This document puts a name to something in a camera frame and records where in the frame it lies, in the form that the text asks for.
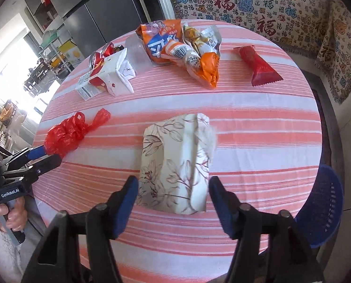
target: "red candy wrapper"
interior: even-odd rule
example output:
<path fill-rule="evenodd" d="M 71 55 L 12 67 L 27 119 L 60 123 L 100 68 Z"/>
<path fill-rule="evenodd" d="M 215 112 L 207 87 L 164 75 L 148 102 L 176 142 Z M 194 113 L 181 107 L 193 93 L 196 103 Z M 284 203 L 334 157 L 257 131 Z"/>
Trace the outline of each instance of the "red candy wrapper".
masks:
<path fill-rule="evenodd" d="M 243 61 L 253 70 L 252 86 L 283 80 L 279 73 L 255 52 L 253 46 L 234 48 L 233 52 L 240 55 Z"/>
<path fill-rule="evenodd" d="M 46 153 L 48 155 L 59 154 L 61 158 L 65 157 L 67 153 L 79 146 L 86 133 L 100 127 L 110 117 L 110 112 L 102 108 L 97 112 L 92 123 L 87 125 L 85 115 L 77 112 L 71 118 L 63 120 L 59 125 L 55 125 L 50 129 L 43 144 Z"/>
<path fill-rule="evenodd" d="M 100 51 L 93 52 L 89 57 L 89 69 L 93 70 L 105 57 L 123 50 L 123 46 L 114 47 L 112 42 L 105 44 Z"/>

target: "human hand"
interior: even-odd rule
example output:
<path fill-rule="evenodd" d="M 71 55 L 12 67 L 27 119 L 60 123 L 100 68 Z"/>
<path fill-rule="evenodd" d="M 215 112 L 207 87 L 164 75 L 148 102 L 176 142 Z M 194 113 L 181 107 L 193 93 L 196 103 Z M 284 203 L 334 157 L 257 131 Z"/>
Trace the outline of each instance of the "human hand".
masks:
<path fill-rule="evenodd" d="M 16 199 L 15 207 L 8 213 L 8 207 L 5 204 L 0 204 L 0 216 L 8 213 L 6 226 L 13 231 L 22 230 L 28 220 L 28 213 L 25 210 L 25 199 L 20 197 Z M 0 223 L 0 230 L 6 232 L 5 228 Z"/>

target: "red plastic bag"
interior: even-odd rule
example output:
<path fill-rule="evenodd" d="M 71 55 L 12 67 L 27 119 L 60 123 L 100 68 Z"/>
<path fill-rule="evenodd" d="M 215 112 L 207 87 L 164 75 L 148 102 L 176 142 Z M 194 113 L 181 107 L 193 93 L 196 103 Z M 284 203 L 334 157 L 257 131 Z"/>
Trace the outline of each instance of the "red plastic bag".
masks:
<path fill-rule="evenodd" d="M 283 78 L 277 73 L 257 52 L 253 46 L 234 48 L 233 52 L 239 54 L 244 62 L 253 70 L 251 79 L 252 86 L 263 85 L 282 81 Z"/>
<path fill-rule="evenodd" d="M 100 109 L 90 125 L 85 123 L 85 115 L 77 112 L 74 116 L 55 125 L 47 133 L 44 147 L 48 155 L 59 154 L 61 158 L 75 150 L 84 139 L 86 133 L 95 130 L 111 117 L 110 112 Z"/>

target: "round table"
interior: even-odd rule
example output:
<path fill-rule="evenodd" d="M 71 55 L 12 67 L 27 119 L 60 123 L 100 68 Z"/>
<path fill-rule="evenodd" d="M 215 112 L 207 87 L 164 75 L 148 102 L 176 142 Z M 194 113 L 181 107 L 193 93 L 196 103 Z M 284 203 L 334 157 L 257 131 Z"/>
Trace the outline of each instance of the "round table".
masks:
<path fill-rule="evenodd" d="M 88 211 L 107 201 L 129 175 L 139 177 L 143 132 L 149 125 L 185 113 L 201 112 L 218 133 L 210 175 L 240 201 L 294 216 L 313 187 L 322 148 L 321 123 L 313 93 L 300 69 L 277 45 L 225 22 L 188 20 L 203 29 L 216 24 L 220 46 L 220 79 L 215 90 L 203 88 L 177 66 L 166 65 L 131 79 L 135 93 L 112 97 L 102 93 L 84 101 L 74 90 L 88 71 L 88 58 L 62 83 L 50 101 L 35 138 L 77 111 L 91 121 L 101 108 L 110 121 L 86 135 L 62 165 L 33 184 L 46 222 L 57 211 Z M 114 40 L 124 44 L 134 32 Z M 251 70 L 232 49 L 255 45 L 256 51 L 283 81 L 251 86 Z M 111 242 L 125 282 L 206 282 L 226 273 L 236 241 L 224 234 L 210 197 L 206 212 L 176 215 L 134 206 L 125 232 Z M 267 246 L 261 240 L 261 250 Z M 85 237 L 81 261 L 88 265 Z"/>

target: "clear plastic cup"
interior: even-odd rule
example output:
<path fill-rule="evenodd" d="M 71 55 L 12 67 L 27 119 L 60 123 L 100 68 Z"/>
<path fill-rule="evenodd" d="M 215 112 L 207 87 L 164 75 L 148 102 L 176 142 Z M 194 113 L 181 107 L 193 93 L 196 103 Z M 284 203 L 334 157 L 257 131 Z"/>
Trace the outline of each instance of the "clear plastic cup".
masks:
<path fill-rule="evenodd" d="M 144 49 L 143 42 L 136 34 L 127 38 L 124 46 L 127 48 L 126 59 L 133 66 L 136 75 L 153 68 L 153 63 Z"/>

